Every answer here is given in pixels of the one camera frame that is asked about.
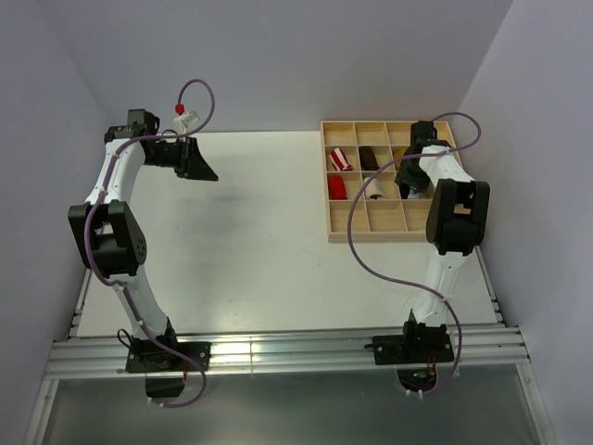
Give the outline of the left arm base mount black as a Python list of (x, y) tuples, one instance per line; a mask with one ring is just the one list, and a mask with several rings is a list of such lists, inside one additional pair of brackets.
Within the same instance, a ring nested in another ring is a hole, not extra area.
[[(153, 399), (173, 399), (179, 397), (187, 380), (187, 373), (196, 368), (187, 360), (156, 346), (150, 340), (132, 337), (126, 330), (119, 329), (117, 339), (127, 351), (125, 372), (127, 374), (164, 373), (165, 377), (146, 377), (145, 393)], [(205, 341), (179, 342), (169, 326), (165, 335), (157, 340), (165, 346), (197, 362), (207, 371), (211, 344)]]

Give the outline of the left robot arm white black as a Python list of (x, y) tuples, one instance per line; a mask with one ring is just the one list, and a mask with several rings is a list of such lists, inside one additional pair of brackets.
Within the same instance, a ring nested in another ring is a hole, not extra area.
[(129, 201), (144, 166), (168, 168), (184, 180), (216, 182), (219, 177), (187, 135), (159, 133), (159, 118), (131, 109), (127, 122), (104, 136), (104, 163), (90, 195), (73, 205), (68, 220), (84, 266), (120, 299), (132, 326), (133, 346), (144, 347), (159, 370), (170, 370), (181, 348), (169, 317), (149, 285), (145, 262), (147, 242)]

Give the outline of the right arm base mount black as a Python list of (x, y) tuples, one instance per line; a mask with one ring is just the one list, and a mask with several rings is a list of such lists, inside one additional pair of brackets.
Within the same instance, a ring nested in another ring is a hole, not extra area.
[(438, 388), (439, 364), (452, 364), (448, 377), (457, 371), (459, 360), (455, 354), (448, 330), (440, 327), (406, 326), (402, 334), (374, 336), (364, 346), (373, 355), (377, 366), (403, 365), (397, 370), (397, 379), (406, 395), (422, 398)]

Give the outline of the beige brown striped sock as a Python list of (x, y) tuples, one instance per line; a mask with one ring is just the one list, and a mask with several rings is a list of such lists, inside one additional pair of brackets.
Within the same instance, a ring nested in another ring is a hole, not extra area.
[(367, 184), (363, 192), (366, 200), (380, 200), (385, 198), (385, 193), (377, 177), (365, 177), (364, 183)]

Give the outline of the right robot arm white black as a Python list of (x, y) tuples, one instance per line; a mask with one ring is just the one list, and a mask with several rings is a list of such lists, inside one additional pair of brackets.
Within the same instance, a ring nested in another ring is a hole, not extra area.
[(404, 324), (403, 355), (418, 362), (433, 346), (448, 342), (447, 297), (459, 268), (481, 244), (486, 231), (490, 186), (475, 180), (458, 163), (451, 145), (438, 138), (430, 121), (410, 127), (410, 146), (397, 169), (400, 196), (434, 189), (425, 224), (426, 240), (433, 246), (421, 296)]

